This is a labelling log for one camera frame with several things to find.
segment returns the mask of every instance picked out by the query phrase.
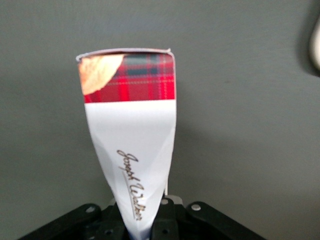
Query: white object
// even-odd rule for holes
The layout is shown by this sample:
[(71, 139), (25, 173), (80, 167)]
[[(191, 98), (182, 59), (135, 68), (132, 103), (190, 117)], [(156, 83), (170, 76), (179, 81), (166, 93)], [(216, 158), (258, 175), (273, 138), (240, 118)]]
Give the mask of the white object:
[(311, 59), (315, 67), (320, 70), (320, 18), (315, 25), (309, 47)]

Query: red tartan pattern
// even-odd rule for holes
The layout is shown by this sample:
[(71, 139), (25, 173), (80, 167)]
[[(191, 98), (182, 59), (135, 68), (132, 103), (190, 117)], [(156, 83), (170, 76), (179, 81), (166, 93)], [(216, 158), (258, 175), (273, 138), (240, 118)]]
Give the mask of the red tartan pattern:
[(175, 99), (174, 58), (165, 53), (126, 54), (112, 79), (84, 96), (85, 103)]

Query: metal screw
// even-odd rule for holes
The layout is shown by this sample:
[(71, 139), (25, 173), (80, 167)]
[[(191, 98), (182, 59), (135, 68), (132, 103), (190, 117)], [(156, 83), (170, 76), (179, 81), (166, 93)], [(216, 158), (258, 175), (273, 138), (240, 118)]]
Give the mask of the metal screw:
[(95, 210), (95, 207), (94, 207), (94, 206), (90, 206), (90, 207), (88, 207), (88, 208), (85, 210), (85, 212), (86, 212), (87, 214), (89, 214), (89, 213), (92, 213), (94, 210)]
[(169, 203), (169, 201), (167, 199), (165, 199), (165, 198), (161, 200), (161, 204), (162, 205), (166, 205), (168, 203)]
[(191, 209), (192, 209), (193, 211), (199, 211), (199, 210), (201, 210), (201, 207), (200, 207), (198, 204), (193, 204), (193, 205), (191, 206)]

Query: script logo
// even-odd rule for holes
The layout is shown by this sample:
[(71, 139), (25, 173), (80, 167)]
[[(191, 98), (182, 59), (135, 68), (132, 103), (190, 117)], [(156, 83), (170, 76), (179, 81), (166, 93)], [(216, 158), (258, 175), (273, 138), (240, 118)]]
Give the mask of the script logo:
[(142, 213), (146, 206), (139, 203), (139, 200), (144, 199), (143, 190), (145, 190), (144, 186), (140, 183), (140, 179), (133, 172), (131, 161), (139, 162), (139, 160), (130, 153), (125, 153), (121, 150), (116, 151), (120, 156), (123, 157), (123, 166), (119, 166), (121, 170), (123, 170), (123, 177), (130, 195), (130, 201), (132, 206), (133, 218), (136, 221), (141, 221)]

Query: cookie image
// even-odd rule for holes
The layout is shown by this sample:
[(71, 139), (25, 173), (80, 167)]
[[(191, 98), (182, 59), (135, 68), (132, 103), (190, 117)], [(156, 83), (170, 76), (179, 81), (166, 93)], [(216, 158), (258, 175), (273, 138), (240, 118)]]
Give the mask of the cookie image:
[(83, 95), (102, 89), (115, 75), (124, 54), (83, 57), (79, 63), (79, 75)]

